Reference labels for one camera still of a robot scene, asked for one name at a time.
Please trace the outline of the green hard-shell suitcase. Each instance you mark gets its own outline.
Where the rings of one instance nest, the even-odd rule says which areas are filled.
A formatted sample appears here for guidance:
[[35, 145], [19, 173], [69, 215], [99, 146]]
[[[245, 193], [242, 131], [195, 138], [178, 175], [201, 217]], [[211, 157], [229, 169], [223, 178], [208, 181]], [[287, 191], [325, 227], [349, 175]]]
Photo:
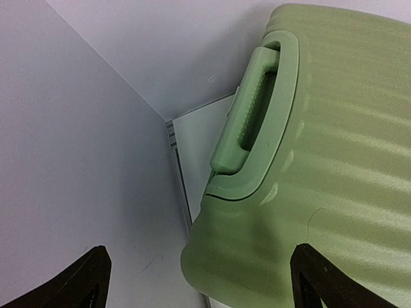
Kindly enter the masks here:
[[293, 307], [309, 244], [410, 306], [410, 24], [282, 4], [254, 50], [181, 254], [198, 292], [230, 307]]

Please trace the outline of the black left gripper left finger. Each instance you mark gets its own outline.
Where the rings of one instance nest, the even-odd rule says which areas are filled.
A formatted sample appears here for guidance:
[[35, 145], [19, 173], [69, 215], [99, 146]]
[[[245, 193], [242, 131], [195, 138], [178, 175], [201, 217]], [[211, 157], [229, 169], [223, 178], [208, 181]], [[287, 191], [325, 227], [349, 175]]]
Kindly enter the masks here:
[[111, 259], [105, 246], [90, 249], [57, 276], [4, 307], [105, 307]]

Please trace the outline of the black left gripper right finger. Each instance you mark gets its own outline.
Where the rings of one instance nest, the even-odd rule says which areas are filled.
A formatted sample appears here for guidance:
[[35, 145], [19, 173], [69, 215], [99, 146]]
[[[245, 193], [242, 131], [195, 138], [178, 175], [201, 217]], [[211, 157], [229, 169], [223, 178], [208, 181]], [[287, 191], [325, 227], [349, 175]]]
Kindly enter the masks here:
[[348, 277], [308, 243], [295, 247], [290, 270], [296, 307], [394, 307]]

